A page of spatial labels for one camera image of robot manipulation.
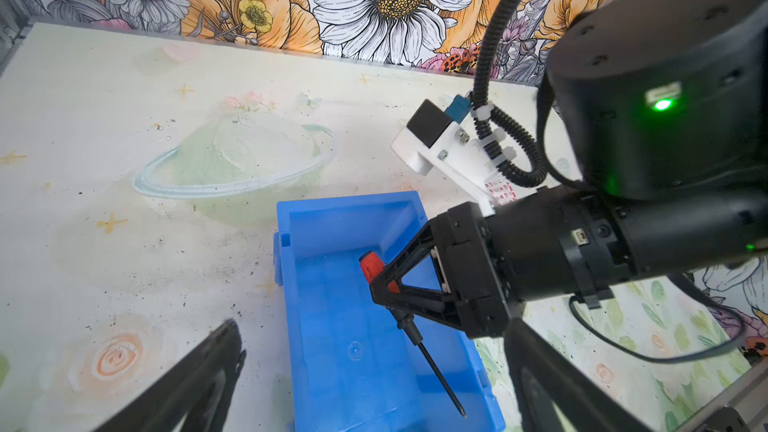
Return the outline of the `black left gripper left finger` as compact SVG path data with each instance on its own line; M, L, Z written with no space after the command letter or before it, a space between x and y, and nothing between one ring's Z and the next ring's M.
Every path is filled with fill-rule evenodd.
M206 339L99 431L221 431L247 351L237 323Z

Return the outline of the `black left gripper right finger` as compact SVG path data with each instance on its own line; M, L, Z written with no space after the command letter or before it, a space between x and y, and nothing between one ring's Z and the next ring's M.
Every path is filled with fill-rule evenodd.
M561 431L562 412L578 431L646 431L522 319L504 334L505 355L525 431Z

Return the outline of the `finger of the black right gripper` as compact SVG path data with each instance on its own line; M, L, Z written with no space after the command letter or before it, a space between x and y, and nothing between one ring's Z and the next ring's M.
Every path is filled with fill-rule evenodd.
M387 287L372 287L371 293L378 305L411 313L456 330L464 329L457 300L450 294L418 287L405 287L400 292L392 292Z
M432 223L427 222L390 262L385 263L374 251L367 253L367 283L372 294L409 293L418 287L404 284L403 279L428 258L435 237Z

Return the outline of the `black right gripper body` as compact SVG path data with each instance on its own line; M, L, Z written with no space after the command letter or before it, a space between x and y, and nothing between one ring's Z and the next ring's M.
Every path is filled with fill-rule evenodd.
M499 338L520 316L488 219L465 202L429 221L437 275L447 285L438 321L470 339Z

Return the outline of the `red handled black screwdriver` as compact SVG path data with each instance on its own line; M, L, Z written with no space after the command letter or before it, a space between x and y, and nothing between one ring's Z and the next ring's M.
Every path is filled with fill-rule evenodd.
M372 284L373 280L377 278L385 268L385 263L373 251L364 253L359 258L359 264L363 272L363 275L369 285ZM387 310L390 312L390 314L393 316L394 320L396 321L397 327L400 330L402 330L410 339L412 344L420 350L426 362L428 363L433 373L439 380L441 386L443 387L443 389L451 399L453 405L456 407L459 414L462 417L466 418L467 413L465 411L465 408L461 404L460 400L458 399L458 397L456 396L456 394L448 384L444 375L442 374L439 367L437 366L432 356L428 352L426 346L424 345L423 336L421 335L417 325L415 324L414 315L412 313L406 313L400 309L391 308L391 307L387 307Z

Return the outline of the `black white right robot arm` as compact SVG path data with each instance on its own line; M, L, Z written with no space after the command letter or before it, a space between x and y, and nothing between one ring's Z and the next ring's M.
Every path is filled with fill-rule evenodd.
M431 219L369 287L375 303L498 337L519 306L739 263L767 249L767 0L615 0L551 49L582 178L484 216Z

